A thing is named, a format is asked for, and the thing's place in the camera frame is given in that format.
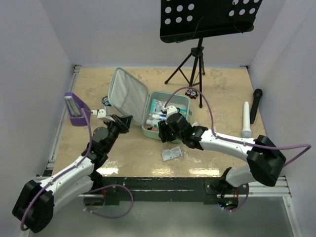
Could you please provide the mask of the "white plastic bottle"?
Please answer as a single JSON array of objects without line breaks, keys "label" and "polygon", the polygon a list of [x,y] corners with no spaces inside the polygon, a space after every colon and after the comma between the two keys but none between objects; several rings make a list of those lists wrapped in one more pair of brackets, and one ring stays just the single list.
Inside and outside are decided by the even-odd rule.
[{"label": "white plastic bottle", "polygon": [[146,125],[151,126],[151,127],[158,127],[159,122],[160,122],[159,119],[147,119]]}]

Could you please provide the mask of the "small clear packet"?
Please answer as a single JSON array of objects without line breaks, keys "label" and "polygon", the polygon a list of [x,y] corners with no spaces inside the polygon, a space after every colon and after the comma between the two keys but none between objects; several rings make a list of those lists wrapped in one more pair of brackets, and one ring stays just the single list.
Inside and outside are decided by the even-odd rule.
[{"label": "small clear packet", "polygon": [[161,157],[163,161],[172,160],[172,159],[179,158],[182,156],[183,156],[183,153],[180,146],[163,150],[161,153]]}]

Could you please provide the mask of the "teal packet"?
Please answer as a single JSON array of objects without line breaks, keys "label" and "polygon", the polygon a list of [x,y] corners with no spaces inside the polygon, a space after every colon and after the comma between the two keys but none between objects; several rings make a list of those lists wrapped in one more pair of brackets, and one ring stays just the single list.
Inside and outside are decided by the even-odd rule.
[{"label": "teal packet", "polygon": [[161,110],[164,107],[165,102],[157,99],[153,99],[150,106],[150,113],[152,114],[162,114]]}]

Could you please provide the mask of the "mint green medicine case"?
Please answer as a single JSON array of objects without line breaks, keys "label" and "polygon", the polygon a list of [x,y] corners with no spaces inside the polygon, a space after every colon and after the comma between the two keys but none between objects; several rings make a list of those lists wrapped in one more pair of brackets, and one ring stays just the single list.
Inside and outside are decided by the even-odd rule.
[{"label": "mint green medicine case", "polygon": [[144,136],[158,140],[158,132],[148,131],[144,128],[146,120],[151,114],[150,106],[153,99],[169,101],[169,106],[190,110],[190,99],[187,96],[179,94],[171,96],[171,93],[166,91],[150,93],[144,83],[125,69],[116,68],[114,70],[108,91],[111,106],[125,116],[133,116],[132,123],[142,128]]}]

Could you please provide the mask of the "white bandage roll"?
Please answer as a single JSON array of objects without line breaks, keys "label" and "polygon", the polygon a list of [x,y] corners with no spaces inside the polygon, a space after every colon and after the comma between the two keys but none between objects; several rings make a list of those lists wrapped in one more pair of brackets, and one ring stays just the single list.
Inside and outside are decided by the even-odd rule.
[{"label": "white bandage roll", "polygon": [[150,117],[157,120],[166,120],[166,115],[164,114],[150,114]]}]

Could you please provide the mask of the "amber medicine bottle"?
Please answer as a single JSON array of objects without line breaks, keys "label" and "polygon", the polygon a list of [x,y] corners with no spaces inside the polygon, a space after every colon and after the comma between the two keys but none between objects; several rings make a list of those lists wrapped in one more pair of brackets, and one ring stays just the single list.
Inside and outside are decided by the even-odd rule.
[{"label": "amber medicine bottle", "polygon": [[159,132],[158,125],[150,126],[150,125],[145,125],[144,127],[148,131],[153,131],[153,132]]}]

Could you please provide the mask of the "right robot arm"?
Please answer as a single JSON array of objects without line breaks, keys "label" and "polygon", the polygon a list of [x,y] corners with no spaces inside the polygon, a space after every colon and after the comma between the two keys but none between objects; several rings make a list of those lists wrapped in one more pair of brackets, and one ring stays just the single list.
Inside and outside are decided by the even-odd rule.
[{"label": "right robot arm", "polygon": [[259,182],[275,186],[286,158],[266,136],[243,139],[225,134],[213,134],[204,126],[192,126],[181,114],[175,113],[158,123],[159,138],[164,142],[180,140],[191,149],[216,151],[245,161],[245,166],[227,168],[220,177],[222,192],[231,194],[237,187]]}]

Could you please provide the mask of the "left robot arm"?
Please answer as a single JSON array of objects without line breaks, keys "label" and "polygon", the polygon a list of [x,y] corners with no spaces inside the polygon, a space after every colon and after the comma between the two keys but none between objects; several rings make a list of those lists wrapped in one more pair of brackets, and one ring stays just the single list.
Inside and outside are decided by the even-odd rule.
[{"label": "left robot arm", "polygon": [[30,180],[24,185],[12,210],[22,231],[42,231],[54,213],[69,201],[83,193],[101,191],[97,169],[108,159],[118,136],[129,131],[132,118],[106,116],[104,127],[89,130],[87,148],[73,163],[51,177],[39,182]]}]

